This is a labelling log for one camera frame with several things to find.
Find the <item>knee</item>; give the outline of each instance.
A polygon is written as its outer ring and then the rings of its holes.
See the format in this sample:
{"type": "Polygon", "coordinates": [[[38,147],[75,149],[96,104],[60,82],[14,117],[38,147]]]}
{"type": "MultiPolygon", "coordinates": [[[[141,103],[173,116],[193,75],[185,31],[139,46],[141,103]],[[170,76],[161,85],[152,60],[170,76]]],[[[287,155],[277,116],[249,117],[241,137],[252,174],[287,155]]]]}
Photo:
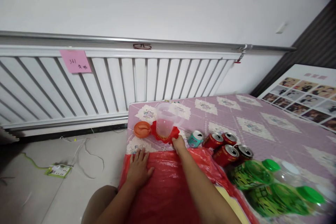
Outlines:
{"type": "Polygon", "coordinates": [[[118,189],[111,185],[104,185],[103,187],[99,188],[94,194],[112,194],[117,193],[118,189]]]}

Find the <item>red can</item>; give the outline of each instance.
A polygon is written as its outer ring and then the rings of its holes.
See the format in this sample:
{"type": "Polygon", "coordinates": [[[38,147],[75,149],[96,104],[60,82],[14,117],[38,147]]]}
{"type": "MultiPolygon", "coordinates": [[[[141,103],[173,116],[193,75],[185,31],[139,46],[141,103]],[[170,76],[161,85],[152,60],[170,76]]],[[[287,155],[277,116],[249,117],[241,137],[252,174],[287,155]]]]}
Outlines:
{"type": "Polygon", "coordinates": [[[239,159],[239,152],[231,145],[222,145],[212,157],[219,166],[225,167],[239,159]]]}
{"type": "Polygon", "coordinates": [[[235,145],[237,143],[237,137],[233,134],[231,134],[230,132],[224,132],[222,134],[222,137],[224,139],[224,144],[228,144],[228,145],[235,145]]]}
{"type": "Polygon", "coordinates": [[[239,160],[235,163],[235,165],[240,165],[246,160],[253,159],[253,152],[246,145],[236,145],[235,148],[239,152],[239,160]]]}
{"type": "Polygon", "coordinates": [[[203,147],[211,150],[223,144],[223,137],[219,133],[210,133],[203,141],[203,147]]]}

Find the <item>white wall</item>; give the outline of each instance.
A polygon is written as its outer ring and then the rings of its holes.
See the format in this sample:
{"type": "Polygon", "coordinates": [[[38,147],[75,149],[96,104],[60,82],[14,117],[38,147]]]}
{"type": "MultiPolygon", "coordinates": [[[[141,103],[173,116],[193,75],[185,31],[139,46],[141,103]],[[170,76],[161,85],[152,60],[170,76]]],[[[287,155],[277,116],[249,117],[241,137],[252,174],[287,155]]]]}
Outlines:
{"type": "MultiPolygon", "coordinates": [[[[0,30],[291,46],[328,2],[0,0],[0,30]],[[283,22],[287,29],[275,34],[283,22]]],[[[280,57],[246,57],[218,92],[249,92],[280,57]]]]}
{"type": "Polygon", "coordinates": [[[278,52],[248,53],[234,64],[215,95],[250,93],[282,57],[278,52]]]}

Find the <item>white radiator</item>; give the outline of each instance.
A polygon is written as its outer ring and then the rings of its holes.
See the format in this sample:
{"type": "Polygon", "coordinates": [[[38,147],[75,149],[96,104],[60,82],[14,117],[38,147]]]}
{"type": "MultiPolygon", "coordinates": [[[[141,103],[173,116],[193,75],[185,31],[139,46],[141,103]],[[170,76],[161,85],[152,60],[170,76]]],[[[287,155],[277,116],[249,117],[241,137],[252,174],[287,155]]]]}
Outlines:
{"type": "Polygon", "coordinates": [[[68,72],[67,47],[0,45],[0,124],[18,128],[128,115],[134,102],[214,95],[240,54],[85,50],[92,73],[68,72]]]}

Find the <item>photograph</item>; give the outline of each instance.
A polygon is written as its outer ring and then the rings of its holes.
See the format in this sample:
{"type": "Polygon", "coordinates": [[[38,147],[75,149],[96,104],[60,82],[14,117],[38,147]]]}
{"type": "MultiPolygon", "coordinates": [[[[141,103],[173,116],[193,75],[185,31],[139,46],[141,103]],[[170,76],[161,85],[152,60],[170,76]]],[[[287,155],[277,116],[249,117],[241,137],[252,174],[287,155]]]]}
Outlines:
{"type": "Polygon", "coordinates": [[[301,105],[299,103],[294,103],[290,105],[286,110],[293,112],[294,114],[301,115],[302,113],[306,112],[309,109],[309,107],[306,107],[304,105],[301,105]]]}
{"type": "Polygon", "coordinates": [[[284,86],[276,86],[275,88],[273,88],[271,90],[272,93],[276,94],[276,95],[282,95],[283,93],[285,93],[288,90],[287,87],[284,86]]]}
{"type": "Polygon", "coordinates": [[[331,86],[320,85],[310,93],[324,98],[329,98],[336,93],[336,88],[331,86]]]}
{"type": "Polygon", "coordinates": [[[316,87],[317,85],[318,85],[317,83],[302,80],[298,84],[296,84],[293,88],[296,89],[296,90],[300,90],[302,92],[308,92],[309,90],[316,87]]]}
{"type": "Polygon", "coordinates": [[[302,117],[307,118],[313,122],[320,123],[330,117],[330,115],[324,114],[317,110],[310,110],[307,113],[303,114],[302,117]]]}
{"type": "Polygon", "coordinates": [[[316,104],[320,103],[321,101],[323,101],[322,98],[319,98],[319,97],[316,97],[316,96],[313,96],[313,95],[310,95],[310,94],[302,96],[298,100],[299,103],[302,103],[302,104],[307,105],[307,106],[315,106],[316,104]]]}
{"type": "Polygon", "coordinates": [[[316,109],[324,113],[336,115],[336,101],[326,100],[325,102],[317,106],[316,109]]]}
{"type": "Polygon", "coordinates": [[[292,87],[294,86],[296,83],[298,83],[300,80],[299,79],[295,79],[295,78],[291,78],[291,77],[286,77],[283,81],[281,81],[279,84],[281,86],[286,86],[286,87],[292,87]]]}
{"type": "Polygon", "coordinates": [[[278,95],[268,93],[267,95],[265,95],[262,98],[262,100],[266,100],[266,101],[269,101],[269,102],[274,102],[278,97],[279,97],[278,95]]]}
{"type": "Polygon", "coordinates": [[[297,91],[297,90],[294,90],[294,89],[290,89],[288,90],[287,93],[285,93],[283,95],[283,97],[287,98],[287,99],[290,99],[290,100],[296,100],[298,99],[299,97],[301,97],[302,95],[304,95],[303,92],[301,91],[297,91]]]}
{"type": "Polygon", "coordinates": [[[285,98],[279,98],[278,100],[276,100],[274,102],[275,105],[279,106],[279,107],[282,107],[282,108],[285,108],[287,107],[289,104],[291,104],[292,101],[290,100],[287,100],[285,98]]]}
{"type": "Polygon", "coordinates": [[[325,123],[322,123],[323,126],[327,127],[328,129],[331,129],[333,131],[336,131],[336,118],[330,119],[326,121],[325,123]]]}

